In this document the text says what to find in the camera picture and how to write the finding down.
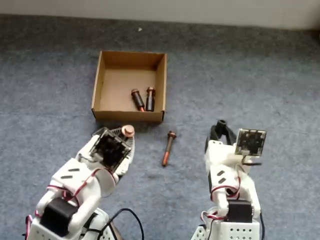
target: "bolt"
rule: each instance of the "bolt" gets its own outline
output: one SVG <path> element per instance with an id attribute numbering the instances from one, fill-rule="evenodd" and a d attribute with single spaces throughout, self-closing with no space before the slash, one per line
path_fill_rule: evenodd
<path id="1" fill-rule="evenodd" d="M 145 102 L 145 110 L 147 112 L 153 112 L 155 110 L 155 95 L 156 95 L 156 89 L 152 86 L 148 87 L 146 90 L 147 97 Z"/>
<path id="2" fill-rule="evenodd" d="M 132 125 L 124 125 L 121 128 L 121 133 L 125 139 L 132 138 L 135 135 L 135 128 Z"/>
<path id="3" fill-rule="evenodd" d="M 145 104 L 140 96 L 140 92 L 138 89 L 134 88 L 131 90 L 131 96 L 134 101 L 135 106 L 138 108 L 139 111 L 144 112 Z"/>
<path id="4" fill-rule="evenodd" d="M 165 153 L 164 153 L 163 160 L 162 160 L 162 166 L 163 167 L 167 166 L 169 155 L 170 155 L 170 151 L 171 151 L 171 147 L 172 147 L 172 144 L 174 142 L 174 139 L 176 139 L 176 137 L 177 137 L 177 134 L 175 132 L 173 132 L 173 131 L 169 131 L 167 136 L 168 136 L 168 143 L 166 145 Z"/>

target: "floor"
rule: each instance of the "floor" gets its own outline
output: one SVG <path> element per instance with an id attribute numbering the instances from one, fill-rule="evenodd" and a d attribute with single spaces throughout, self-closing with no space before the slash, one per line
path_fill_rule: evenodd
<path id="1" fill-rule="evenodd" d="M 23 239 L 25 216 L 51 175 L 99 126 L 90 106 L 100 50 L 168 53 L 164 123 L 135 124 L 134 162 L 102 209 L 132 208 L 146 240 L 189 240 L 212 206 L 206 134 L 225 119 L 235 132 L 268 131 L 263 164 L 250 172 L 266 239 L 318 236 L 320 44 L 313 34 L 11 15 L 0 16 L 0 29 L 1 239 Z M 163 169 L 169 130 L 178 138 Z M 140 239 L 129 214 L 115 223 L 126 240 Z"/>

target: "cable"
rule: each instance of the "cable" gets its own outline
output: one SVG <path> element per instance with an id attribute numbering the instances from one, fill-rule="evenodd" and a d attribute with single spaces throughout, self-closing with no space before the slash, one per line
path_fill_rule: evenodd
<path id="1" fill-rule="evenodd" d="M 74 192 L 74 194 L 71 195 L 71 197 L 67 198 L 66 200 L 67 200 L 67 201 L 70 201 L 71 199 L 75 198 L 75 197 L 78 195 L 78 193 L 87 185 L 88 179 L 91 178 L 91 177 L 94 177 L 94 176 L 97 174 L 97 172 L 100 171 L 100 170 L 106 170 L 106 171 L 111 175 L 111 177 L 112 177 L 112 179 L 113 179 L 114 185 L 116 185 L 116 180 L 115 180 L 114 175 L 113 175 L 107 168 L 96 168 L 96 169 L 94 169 L 94 170 L 91 172 L 91 174 L 85 179 L 85 181 L 83 182 L 83 184 Z"/>
<path id="2" fill-rule="evenodd" d="M 260 222 L 262 227 L 261 240 L 265 240 L 266 227 L 265 227 L 264 218 L 262 217 L 262 211 L 260 212 Z"/>
<path id="3" fill-rule="evenodd" d="M 25 240 L 27 240 L 29 232 L 30 232 L 30 223 L 32 223 L 32 216 L 28 215 L 25 217 L 25 234 L 24 234 Z"/>
<path id="4" fill-rule="evenodd" d="M 101 230 L 98 229 L 92 229 L 89 228 L 87 231 L 92 231 L 92 232 L 96 232 L 99 233 L 97 240 L 100 240 L 100 238 L 102 237 L 102 235 L 104 234 L 104 231 L 106 230 L 106 228 L 111 224 L 111 222 L 122 212 L 130 212 L 135 219 L 137 220 L 140 230 L 141 230 L 141 239 L 144 240 L 145 239 L 145 233 L 144 233 L 144 228 L 142 227 L 142 223 L 139 219 L 139 217 L 135 214 L 134 211 L 132 211 L 130 208 L 121 208 L 119 211 L 117 211 L 108 221 L 107 223 L 103 226 L 103 228 L 101 228 Z"/>
<path id="5" fill-rule="evenodd" d="M 209 232 L 208 240 L 210 240 L 210 236 L 211 236 L 212 226 L 213 226 L 213 225 L 214 225 L 214 220 L 211 221 L 210 232 Z"/>
<path id="6" fill-rule="evenodd" d="M 240 175 L 239 175 L 239 172 L 237 171 L 237 179 L 238 179 L 238 188 L 234 187 L 234 186 L 231 186 L 231 185 L 220 185 L 220 186 L 216 186 L 214 188 L 212 188 L 211 192 L 210 192 L 210 199 L 211 201 L 213 201 L 213 193 L 214 191 L 218 190 L 218 189 L 223 189 L 223 188 L 228 188 L 228 189 L 233 189 L 235 190 L 234 193 L 228 195 L 229 198 L 233 198 L 235 197 L 238 193 L 239 193 L 239 190 L 240 190 L 240 185 L 241 185 L 241 178 L 240 178 Z"/>

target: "cardboard box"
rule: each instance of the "cardboard box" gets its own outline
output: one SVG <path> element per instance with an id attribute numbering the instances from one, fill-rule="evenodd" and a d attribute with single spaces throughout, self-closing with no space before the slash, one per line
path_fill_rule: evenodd
<path id="1" fill-rule="evenodd" d="M 98 121 L 161 123 L 166 108 L 167 54 L 101 51 L 91 110 Z M 138 111 L 131 90 L 138 89 L 146 103 L 147 88 L 155 87 L 153 112 Z"/>

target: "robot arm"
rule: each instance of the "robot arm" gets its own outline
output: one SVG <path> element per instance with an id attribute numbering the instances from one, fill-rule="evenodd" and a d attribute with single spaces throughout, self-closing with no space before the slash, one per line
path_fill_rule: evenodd
<path id="1" fill-rule="evenodd" d="M 226 136 L 227 144 L 220 141 Z M 255 184 L 248 175 L 251 166 L 260 165 L 251 157 L 262 154 L 266 132 L 240 129 L 237 138 L 223 120 L 212 126 L 205 144 L 205 166 L 211 200 L 215 207 L 204 211 L 192 240 L 260 239 L 255 219 L 261 207 Z"/>
<path id="2" fill-rule="evenodd" d="M 102 192 L 108 195 L 113 192 L 127 172 L 134 150 L 134 128 L 130 125 L 113 130 L 102 128 L 93 135 L 76 157 L 52 176 L 25 238 L 80 239 L 84 225 L 96 214 Z M 100 216 L 108 220 L 106 213 Z"/>

